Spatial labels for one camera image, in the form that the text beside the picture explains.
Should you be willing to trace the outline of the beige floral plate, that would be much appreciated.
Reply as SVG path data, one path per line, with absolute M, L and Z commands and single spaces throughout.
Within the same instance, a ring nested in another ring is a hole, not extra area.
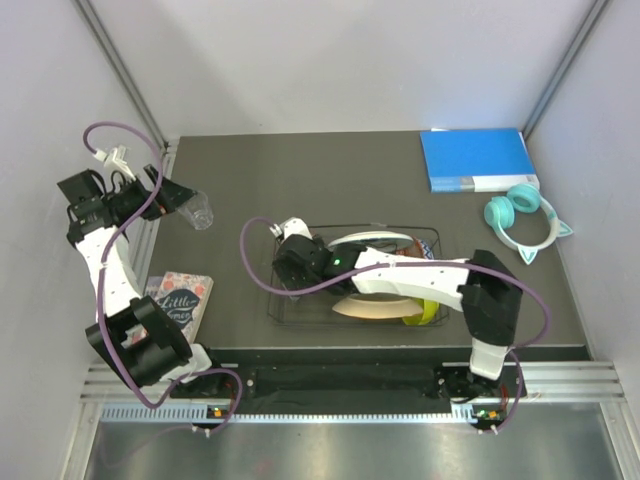
M 360 319 L 391 319 L 421 315 L 423 307 L 415 300 L 391 294 L 351 294 L 332 307 L 338 314 Z

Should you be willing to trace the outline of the red blue patterned bowl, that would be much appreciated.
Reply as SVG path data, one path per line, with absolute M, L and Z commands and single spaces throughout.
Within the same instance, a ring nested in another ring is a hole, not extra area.
M 434 259 L 434 254 L 429 244 L 419 238 L 413 237 L 409 247 L 403 250 L 405 256 L 413 258 Z

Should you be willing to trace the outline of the black wire dish rack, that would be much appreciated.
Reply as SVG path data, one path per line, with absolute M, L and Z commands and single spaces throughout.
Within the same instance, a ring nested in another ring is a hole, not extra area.
M 332 307 L 351 294 L 391 294 L 410 299 L 424 299 L 440 304 L 434 320 L 418 327 L 432 327 L 442 322 L 450 310 L 461 307 L 459 285 L 466 281 L 465 272 L 456 273 L 449 267 L 437 267 L 440 238 L 431 227 L 384 224 L 335 224 L 308 226 L 311 234 L 325 242 L 366 231 L 392 231 L 426 241 L 434 259 L 405 256 L 403 250 L 385 252 L 353 243 L 329 249 L 331 257 L 326 268 L 328 279 L 308 289 L 285 290 L 273 268 L 268 288 L 268 313 L 274 322 L 287 327 L 353 327 L 402 325 L 401 318 L 360 319 L 338 314 Z

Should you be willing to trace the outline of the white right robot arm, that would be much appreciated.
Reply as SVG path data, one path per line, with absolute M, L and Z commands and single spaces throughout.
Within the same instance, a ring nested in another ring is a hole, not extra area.
M 462 313 L 472 338 L 469 388 L 487 396 L 502 385 L 524 289 L 493 254 L 443 261 L 417 238 L 391 231 L 330 242 L 294 233 L 280 240 L 272 268 L 289 292 L 336 296 L 333 311 L 347 317 L 422 321 L 442 306 Z

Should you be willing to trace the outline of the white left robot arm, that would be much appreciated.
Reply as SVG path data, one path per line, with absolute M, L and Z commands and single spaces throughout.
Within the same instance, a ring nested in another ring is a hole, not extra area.
M 106 188 L 87 169 L 58 183 L 68 200 L 67 240 L 88 268 L 103 314 L 85 329 L 96 353 L 128 386 L 152 386 L 161 380 L 192 381 L 205 396 L 226 387 L 225 370 L 206 348 L 191 343 L 178 324 L 139 287 L 129 259 L 129 241 L 118 228 L 150 195 L 137 178 Z

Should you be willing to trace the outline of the clear glass cup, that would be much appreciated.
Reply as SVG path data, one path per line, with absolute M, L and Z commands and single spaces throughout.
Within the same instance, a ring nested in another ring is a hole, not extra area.
M 178 208 L 178 212 L 195 230 L 199 231 L 208 229 L 214 220 L 209 199 L 202 191 L 196 191 Z

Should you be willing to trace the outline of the lime green bowl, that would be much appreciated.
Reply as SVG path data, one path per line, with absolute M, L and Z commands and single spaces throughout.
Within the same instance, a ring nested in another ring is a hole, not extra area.
M 409 316 L 403 316 L 403 323 L 409 326 L 422 326 L 431 323 L 438 313 L 440 304 L 435 301 L 424 299 L 414 299 L 414 302 L 420 308 L 420 312 Z

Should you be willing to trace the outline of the white watermelon plate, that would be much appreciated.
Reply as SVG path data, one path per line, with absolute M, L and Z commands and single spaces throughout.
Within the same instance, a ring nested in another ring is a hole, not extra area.
M 335 249 L 339 245 L 347 243 L 375 248 L 385 252 L 395 252 L 410 248 L 414 244 L 414 240 L 410 235 L 392 231 L 366 231 L 348 234 L 332 240 L 327 247 Z

